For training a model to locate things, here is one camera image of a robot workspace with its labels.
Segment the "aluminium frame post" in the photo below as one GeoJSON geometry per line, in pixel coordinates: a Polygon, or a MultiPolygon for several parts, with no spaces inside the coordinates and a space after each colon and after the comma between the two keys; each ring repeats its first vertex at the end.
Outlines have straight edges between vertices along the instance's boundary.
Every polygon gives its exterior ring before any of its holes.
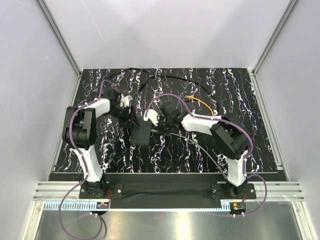
{"type": "Polygon", "coordinates": [[[262,65],[264,64],[265,60],[267,59],[269,53],[271,52],[273,46],[275,45],[278,37],[282,33],[283,29],[285,28],[287,22],[289,21],[291,15],[295,11],[297,5],[299,4],[300,0],[290,0],[288,5],[286,6],[279,22],[277,23],[274,31],[272,32],[272,35],[270,39],[268,40],[262,54],[260,55],[257,63],[255,64],[254,68],[252,69],[252,73],[254,75],[257,75],[260,71],[262,65]]]}
{"type": "Polygon", "coordinates": [[[81,76],[82,70],[78,66],[76,59],[74,58],[70,48],[68,47],[59,27],[56,23],[54,16],[52,15],[47,3],[45,0],[35,0],[36,4],[38,5],[42,15],[44,16],[48,26],[50,27],[56,41],[58,42],[61,50],[63,51],[67,61],[69,62],[72,70],[79,78],[81,76]]]}

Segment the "aluminium front rail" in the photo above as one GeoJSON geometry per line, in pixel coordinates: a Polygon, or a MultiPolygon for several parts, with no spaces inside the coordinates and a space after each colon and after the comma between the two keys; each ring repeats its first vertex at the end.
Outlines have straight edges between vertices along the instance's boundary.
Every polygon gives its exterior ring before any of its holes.
{"type": "MultiPolygon", "coordinates": [[[[191,191],[200,191],[201,189],[211,189],[213,192],[218,191],[218,185],[209,183],[182,183],[182,182],[125,182],[112,183],[111,189],[112,199],[121,199],[129,194],[164,194],[178,195],[186,192],[191,195],[191,191]]],[[[248,201],[262,201],[264,196],[269,202],[302,202],[304,196],[300,185],[293,181],[269,181],[263,183],[261,181],[249,182],[246,186],[246,199],[248,201]]],[[[78,200],[89,199],[82,186],[76,186],[71,181],[41,181],[38,183],[33,196],[34,201],[58,201],[66,199],[78,200]]]]}

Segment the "right aluminium frame post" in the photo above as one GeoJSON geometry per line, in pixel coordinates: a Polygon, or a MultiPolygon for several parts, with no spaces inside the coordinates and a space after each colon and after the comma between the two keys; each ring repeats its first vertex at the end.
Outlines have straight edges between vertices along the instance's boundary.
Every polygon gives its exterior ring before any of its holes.
{"type": "Polygon", "coordinates": [[[282,33],[283,29],[285,28],[287,22],[289,21],[291,15],[295,11],[297,5],[299,4],[300,0],[290,0],[288,5],[286,6],[279,22],[277,23],[274,31],[272,32],[272,35],[270,39],[268,40],[262,54],[260,55],[257,63],[255,64],[254,68],[252,69],[252,73],[254,75],[257,75],[260,71],[262,65],[264,64],[265,60],[267,59],[269,53],[271,52],[273,46],[275,45],[278,37],[282,33]]]}

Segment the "black cable gold connector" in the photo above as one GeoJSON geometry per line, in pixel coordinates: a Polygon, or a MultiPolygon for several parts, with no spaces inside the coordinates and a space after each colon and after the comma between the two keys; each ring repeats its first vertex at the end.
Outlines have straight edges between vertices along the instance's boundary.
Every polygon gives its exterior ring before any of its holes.
{"type": "Polygon", "coordinates": [[[202,90],[204,90],[208,96],[210,96],[211,99],[213,99],[215,101],[215,104],[216,104],[216,110],[217,112],[219,113],[220,111],[220,105],[219,105],[219,102],[218,100],[215,99],[214,95],[209,92],[203,85],[201,85],[199,82],[197,81],[194,81],[194,80],[191,80],[191,79],[187,79],[187,78],[183,78],[183,77],[179,77],[179,76],[173,76],[173,75],[149,75],[148,76],[148,79],[146,80],[146,82],[144,83],[144,85],[147,85],[148,82],[150,80],[153,80],[153,79],[156,79],[156,78],[164,78],[164,79],[175,79],[175,80],[179,80],[179,81],[184,81],[184,82],[187,82],[187,83],[193,83],[197,86],[199,86],[202,90]]]}

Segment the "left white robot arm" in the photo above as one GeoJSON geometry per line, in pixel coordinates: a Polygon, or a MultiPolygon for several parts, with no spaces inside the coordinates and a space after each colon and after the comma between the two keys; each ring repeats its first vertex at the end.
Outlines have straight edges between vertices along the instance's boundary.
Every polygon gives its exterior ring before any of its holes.
{"type": "Polygon", "coordinates": [[[123,128],[139,128],[133,97],[124,96],[116,89],[107,89],[93,101],[82,106],[69,106],[65,112],[62,139],[76,154],[83,170],[80,182],[85,193],[103,198],[110,191],[95,150],[97,119],[110,115],[123,128]]]}

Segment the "black marble pattern mat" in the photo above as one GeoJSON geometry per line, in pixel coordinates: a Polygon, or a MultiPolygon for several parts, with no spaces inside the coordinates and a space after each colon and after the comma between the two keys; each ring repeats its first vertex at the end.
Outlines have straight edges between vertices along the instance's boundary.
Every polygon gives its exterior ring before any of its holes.
{"type": "MultiPolygon", "coordinates": [[[[115,83],[125,95],[133,97],[136,114],[147,107],[159,110],[172,102],[179,111],[190,109],[207,116],[233,113],[247,129],[254,144],[247,159],[248,173],[258,173],[267,181],[284,181],[267,134],[254,84],[245,68],[153,68],[145,70],[84,69],[74,105],[92,101],[103,80],[115,83]],[[199,86],[171,78],[155,78],[144,85],[149,75],[177,76],[199,82],[219,104],[199,86]]],[[[97,121],[96,154],[105,173],[215,173],[227,171],[227,159],[218,151],[214,139],[205,134],[179,131],[175,135],[152,133],[149,146],[130,143],[131,132],[119,127],[110,116],[97,121]]]]}

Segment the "left aluminium frame post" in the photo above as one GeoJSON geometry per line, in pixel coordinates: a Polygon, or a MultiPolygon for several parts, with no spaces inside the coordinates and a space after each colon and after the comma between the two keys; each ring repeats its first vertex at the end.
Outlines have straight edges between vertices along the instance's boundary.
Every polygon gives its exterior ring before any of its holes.
{"type": "Polygon", "coordinates": [[[79,78],[81,76],[82,70],[78,66],[76,59],[74,58],[70,48],[68,47],[59,27],[56,23],[54,16],[52,15],[47,3],[45,0],[35,0],[36,4],[38,5],[42,15],[44,16],[48,26],[50,27],[56,41],[58,42],[61,50],[63,51],[67,61],[69,62],[72,70],[79,78]]]}

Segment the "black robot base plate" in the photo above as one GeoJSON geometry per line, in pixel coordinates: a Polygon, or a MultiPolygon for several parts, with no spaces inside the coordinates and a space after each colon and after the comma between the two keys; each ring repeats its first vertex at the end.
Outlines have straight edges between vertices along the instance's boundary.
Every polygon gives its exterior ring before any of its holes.
{"type": "Polygon", "coordinates": [[[81,186],[81,199],[110,200],[111,209],[213,209],[221,201],[255,200],[252,183],[239,187],[220,173],[108,173],[81,186]]]}

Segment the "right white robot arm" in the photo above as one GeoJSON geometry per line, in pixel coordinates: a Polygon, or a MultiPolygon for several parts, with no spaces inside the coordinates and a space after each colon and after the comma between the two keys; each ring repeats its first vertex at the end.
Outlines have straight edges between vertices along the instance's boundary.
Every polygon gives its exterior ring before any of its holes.
{"type": "Polygon", "coordinates": [[[161,114],[150,107],[143,114],[144,121],[151,121],[156,130],[170,133],[173,130],[197,132],[212,136],[218,151],[227,158],[225,194],[239,198],[245,192],[247,173],[245,161],[253,150],[253,141],[238,119],[230,114],[204,116],[189,110],[180,112],[170,104],[161,107],[161,114]]]}

